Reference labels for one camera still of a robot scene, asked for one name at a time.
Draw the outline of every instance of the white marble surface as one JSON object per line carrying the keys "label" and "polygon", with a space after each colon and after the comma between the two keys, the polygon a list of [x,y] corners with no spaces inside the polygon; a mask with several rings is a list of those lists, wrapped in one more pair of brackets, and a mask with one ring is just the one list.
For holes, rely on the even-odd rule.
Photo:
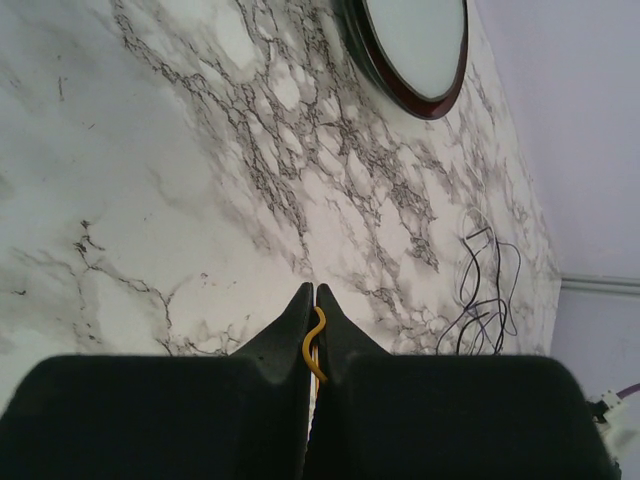
{"label": "white marble surface", "polygon": [[326,1],[0,0],[0,405],[53,354],[230,353],[305,280],[431,353],[473,206],[523,254],[506,351],[547,352],[555,258],[470,22],[460,99],[425,123]]}

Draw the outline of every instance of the yellow wire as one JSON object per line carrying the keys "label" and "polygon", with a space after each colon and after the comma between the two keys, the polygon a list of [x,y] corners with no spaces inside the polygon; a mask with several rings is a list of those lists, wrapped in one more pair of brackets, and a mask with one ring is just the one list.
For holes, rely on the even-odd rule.
{"label": "yellow wire", "polygon": [[327,317],[324,316],[324,312],[322,311],[322,309],[320,307],[314,307],[314,310],[318,314],[320,322],[318,322],[318,325],[316,325],[315,328],[313,328],[309,333],[307,333],[307,336],[304,337],[304,340],[302,342],[302,357],[309,367],[309,370],[311,370],[313,374],[318,378],[318,380],[320,380],[320,383],[327,383],[329,379],[324,373],[322,373],[320,367],[318,367],[318,365],[313,361],[313,359],[311,358],[311,353],[309,352],[311,342],[327,324]]}

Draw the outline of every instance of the electrical wire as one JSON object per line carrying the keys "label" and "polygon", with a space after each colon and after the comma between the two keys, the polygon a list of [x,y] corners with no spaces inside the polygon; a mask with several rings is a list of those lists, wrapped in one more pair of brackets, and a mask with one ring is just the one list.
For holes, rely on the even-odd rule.
{"label": "electrical wire", "polygon": [[635,385],[631,385],[623,390],[618,392],[618,396],[622,398],[627,398],[633,395],[634,393],[640,392],[640,383],[636,383]]}
{"label": "electrical wire", "polygon": [[[480,215],[483,218],[483,220],[485,220],[488,223],[488,220],[484,215],[482,215],[482,212],[480,212]],[[488,237],[487,242],[481,248],[474,251],[472,247],[469,245],[468,241],[485,233]],[[489,345],[491,345],[491,348],[493,349],[493,354],[499,355],[504,348],[505,336],[518,335],[518,328],[513,318],[512,301],[513,301],[513,295],[517,286],[518,277],[520,275],[520,270],[522,268],[522,256],[518,248],[512,243],[499,241],[496,238],[495,232],[491,226],[486,226],[484,228],[477,230],[476,232],[473,232],[465,237],[462,237],[461,242],[469,255],[469,262],[467,263],[464,269],[462,282],[460,283],[460,287],[458,288],[458,296],[459,296],[460,305],[462,306],[462,312],[453,322],[449,324],[449,326],[444,330],[444,332],[438,339],[438,342],[436,344],[436,355],[440,354],[440,347],[443,339],[461,322],[464,322],[464,323],[462,324],[463,326],[462,328],[460,328],[460,331],[458,332],[458,335],[457,335],[458,338],[457,338],[456,347],[455,347],[456,355],[460,355],[461,353],[463,353],[462,347],[464,343],[463,341],[465,338],[465,333],[468,334],[468,332],[471,330],[472,327],[476,327],[478,331],[471,334],[473,341],[470,344],[469,351],[466,353],[473,355],[475,352],[476,355],[480,355],[483,352],[485,343],[488,342]],[[489,245],[493,245],[494,247],[493,253],[494,253],[494,258],[496,260],[496,266],[497,266],[495,277],[494,277],[496,297],[490,298],[487,300],[478,300],[478,294],[480,291],[480,284],[482,279],[482,271],[481,271],[482,269],[480,266],[480,262],[478,261],[478,255],[484,249],[486,249]],[[502,296],[501,272],[503,267],[502,265],[503,254],[500,249],[501,246],[503,247],[507,246],[513,249],[516,252],[516,255],[518,258],[518,266],[516,269],[514,281],[513,281],[513,284],[511,285],[511,289],[509,291],[508,296],[506,297],[506,300]],[[475,273],[475,275],[473,275],[473,277],[475,277],[474,282],[472,287],[470,289],[467,289],[466,287],[469,282],[469,278],[472,277],[471,275],[472,271]],[[467,301],[463,299],[463,297],[465,296],[465,291],[472,292],[470,298]],[[492,304],[496,305],[497,312],[491,311],[491,310],[481,312],[481,310],[485,310],[487,307],[489,307]],[[499,324],[497,338],[492,338],[492,336],[489,333],[489,326],[494,321],[496,321],[496,319]]]}
{"label": "electrical wire", "polygon": [[304,362],[307,364],[307,367],[309,367],[309,370],[311,370],[316,378],[320,380],[320,383],[325,384],[329,379],[322,370],[320,370],[318,364],[313,361],[313,358],[311,358],[309,347],[311,346],[313,339],[324,329],[327,324],[327,317],[325,317],[324,312],[320,307],[313,307],[313,309],[318,314],[318,325],[312,328],[302,341],[302,358],[304,358]]}

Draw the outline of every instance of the gray marble veining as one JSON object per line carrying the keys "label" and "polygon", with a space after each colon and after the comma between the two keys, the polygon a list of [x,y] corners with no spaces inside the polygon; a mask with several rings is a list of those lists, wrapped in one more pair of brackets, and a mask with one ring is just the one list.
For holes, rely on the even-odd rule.
{"label": "gray marble veining", "polygon": [[1,0],[0,401],[52,354],[230,353],[306,280],[433,353],[474,208],[523,256],[507,351],[548,352],[558,269],[473,3],[470,26],[426,123],[361,76],[328,1]]}

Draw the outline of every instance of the black cable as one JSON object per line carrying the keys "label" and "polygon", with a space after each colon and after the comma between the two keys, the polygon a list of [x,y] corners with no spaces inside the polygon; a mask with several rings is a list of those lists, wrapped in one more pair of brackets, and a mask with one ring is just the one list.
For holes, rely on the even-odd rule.
{"label": "black cable", "polygon": [[[490,236],[489,239],[487,241],[487,243],[480,248],[478,251],[474,251],[472,249],[472,247],[468,244],[467,240],[471,240],[485,232],[490,232]],[[478,230],[477,232],[474,232],[471,235],[468,235],[466,237],[461,238],[462,244],[464,246],[464,248],[467,250],[467,252],[469,253],[469,263],[467,264],[465,271],[464,271],[464,275],[463,275],[463,279],[462,282],[460,284],[460,289],[458,291],[458,295],[459,295],[459,300],[461,305],[463,305],[462,308],[462,312],[460,313],[460,315],[449,324],[449,326],[444,330],[444,332],[442,333],[442,335],[440,336],[440,338],[438,339],[438,342],[436,344],[436,355],[440,354],[440,345],[442,343],[442,340],[447,336],[447,334],[456,326],[459,324],[460,321],[462,321],[463,319],[467,318],[465,320],[464,325],[462,326],[462,328],[460,329],[460,332],[458,333],[458,338],[456,341],[456,348],[455,348],[455,353],[456,355],[460,355],[461,354],[461,348],[462,348],[462,341],[464,339],[464,335],[466,333],[466,331],[469,329],[469,327],[471,327],[472,325],[476,325],[478,326],[479,330],[478,332],[475,334],[473,341],[471,343],[471,347],[470,347],[470,351],[468,352],[469,354],[473,355],[474,351],[476,352],[476,355],[480,355],[482,353],[482,349],[484,347],[484,344],[486,341],[488,341],[491,346],[493,347],[493,354],[494,355],[499,355],[502,352],[502,349],[504,347],[504,339],[505,339],[505,335],[509,335],[509,336],[517,336],[518,335],[518,328],[516,326],[515,320],[513,318],[513,312],[512,312],[512,300],[513,300],[513,295],[516,289],[516,285],[518,282],[518,277],[520,275],[520,270],[522,267],[522,256],[520,254],[520,251],[518,250],[518,248],[513,245],[512,243],[508,243],[508,242],[500,242],[498,241],[498,239],[495,236],[495,232],[493,231],[493,229],[491,227],[484,227],[480,230]],[[480,291],[480,283],[481,283],[481,279],[482,279],[482,271],[480,268],[480,262],[478,261],[478,255],[480,254],[480,252],[482,252],[487,246],[489,246],[491,244],[491,242],[495,242],[495,255],[496,255],[496,274],[495,274],[495,288],[496,288],[496,297],[495,298],[490,298],[487,300],[478,300],[478,294]],[[508,298],[505,301],[505,299],[502,297],[502,291],[501,291],[501,270],[502,270],[502,253],[500,251],[500,246],[508,246],[512,249],[515,250],[517,256],[518,256],[518,268],[516,270],[516,274],[515,274],[515,278],[514,278],[514,282],[513,285],[511,286],[511,291],[509,292]],[[472,288],[472,295],[471,298],[468,301],[464,301],[463,297],[464,297],[464,292],[465,292],[465,286],[467,285],[467,282],[469,280],[469,277],[471,275],[471,269],[474,269],[475,271],[475,282],[474,282],[474,286]],[[485,311],[485,312],[480,312],[480,309],[482,307],[487,307],[491,304],[497,304],[497,309],[498,311]],[[489,325],[495,320],[498,319],[499,322],[499,328],[498,328],[498,334],[497,334],[497,338],[495,339],[495,342],[492,341],[491,339],[491,335],[489,334],[488,331],[488,327]],[[513,328],[513,330],[510,330],[509,328],[507,328],[508,323],[510,323],[511,327]],[[480,346],[477,348],[476,351],[476,346],[478,344],[478,340],[480,340]]]}
{"label": "black cable", "polygon": [[505,329],[507,335],[511,335],[512,337],[515,337],[518,335],[518,327],[516,327],[516,323],[513,321],[513,312],[511,310],[511,299],[513,298],[513,292],[515,291],[516,285],[518,284],[518,277],[520,276],[520,268],[522,267],[522,255],[520,255],[520,250],[518,250],[518,247],[516,247],[514,244],[509,242],[498,242],[498,243],[500,245],[505,245],[507,247],[513,248],[516,254],[518,255],[518,268],[516,269],[516,276],[513,280],[513,286],[511,287],[511,292],[509,293],[509,300],[507,302],[507,311],[509,312],[509,319],[511,320],[511,325],[513,326],[514,333],[510,333]]}

